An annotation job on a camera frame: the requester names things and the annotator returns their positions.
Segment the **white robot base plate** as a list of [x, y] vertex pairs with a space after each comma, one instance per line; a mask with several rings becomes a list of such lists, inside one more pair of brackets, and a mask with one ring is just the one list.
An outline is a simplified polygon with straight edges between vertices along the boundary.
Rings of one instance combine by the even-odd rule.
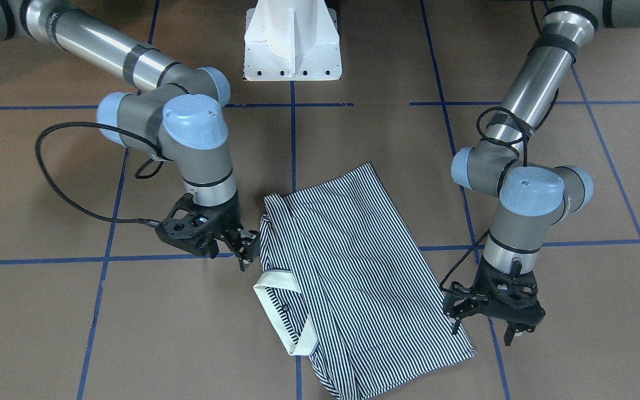
[[341, 79], [337, 8], [331, 1], [259, 1], [249, 8], [244, 31], [244, 79]]

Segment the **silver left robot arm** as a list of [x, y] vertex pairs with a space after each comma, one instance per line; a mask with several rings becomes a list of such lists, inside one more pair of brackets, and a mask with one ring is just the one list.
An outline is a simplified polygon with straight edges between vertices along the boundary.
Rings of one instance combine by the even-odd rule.
[[549, 228], [582, 209], [594, 192], [582, 168], [529, 162], [529, 142], [597, 31], [640, 28], [640, 1], [555, 1], [536, 26], [538, 37], [503, 101], [477, 117], [477, 146], [460, 149], [451, 165], [455, 183], [498, 204], [480, 238], [484, 248], [472, 285], [441, 286], [443, 313], [454, 335], [475, 314], [506, 321], [505, 345], [533, 332], [546, 314], [533, 269]]

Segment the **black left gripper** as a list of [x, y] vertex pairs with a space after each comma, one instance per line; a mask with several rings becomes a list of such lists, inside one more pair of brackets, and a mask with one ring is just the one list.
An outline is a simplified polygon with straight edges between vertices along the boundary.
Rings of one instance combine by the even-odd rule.
[[452, 335], [459, 334], [462, 319], [477, 313], [508, 322], [503, 342], [510, 347], [516, 336], [534, 332], [546, 316], [537, 293], [534, 273], [522, 273], [520, 258], [510, 262], [508, 273], [482, 258], [470, 288], [456, 281], [450, 284], [443, 301], [443, 312], [454, 320]]

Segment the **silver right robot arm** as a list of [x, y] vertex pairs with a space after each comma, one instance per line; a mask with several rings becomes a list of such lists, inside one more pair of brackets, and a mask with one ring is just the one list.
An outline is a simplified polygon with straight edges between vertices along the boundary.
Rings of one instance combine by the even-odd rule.
[[[79, 56], [139, 91], [107, 94], [94, 122], [59, 123], [38, 135], [36, 159], [56, 195], [92, 218], [149, 226], [163, 243], [195, 256], [215, 258], [224, 243], [247, 270], [258, 256], [260, 233], [241, 222], [223, 117], [231, 94], [226, 76], [211, 67], [188, 67], [69, 1], [0, 1], [0, 42], [17, 36]], [[81, 207], [56, 185], [42, 157], [43, 140], [65, 128], [96, 128], [122, 147], [146, 152], [149, 163], [177, 164], [185, 193], [161, 221], [113, 218]]]

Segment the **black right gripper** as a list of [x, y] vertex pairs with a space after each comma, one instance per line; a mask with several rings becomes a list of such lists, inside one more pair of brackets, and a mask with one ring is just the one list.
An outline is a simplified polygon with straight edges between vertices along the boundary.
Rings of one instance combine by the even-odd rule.
[[163, 243], [196, 256], [216, 257], [217, 241], [221, 241], [239, 259], [242, 272], [256, 260], [260, 249], [259, 231], [242, 228], [236, 193], [215, 207], [200, 206], [191, 193], [185, 193], [157, 226], [156, 234]]

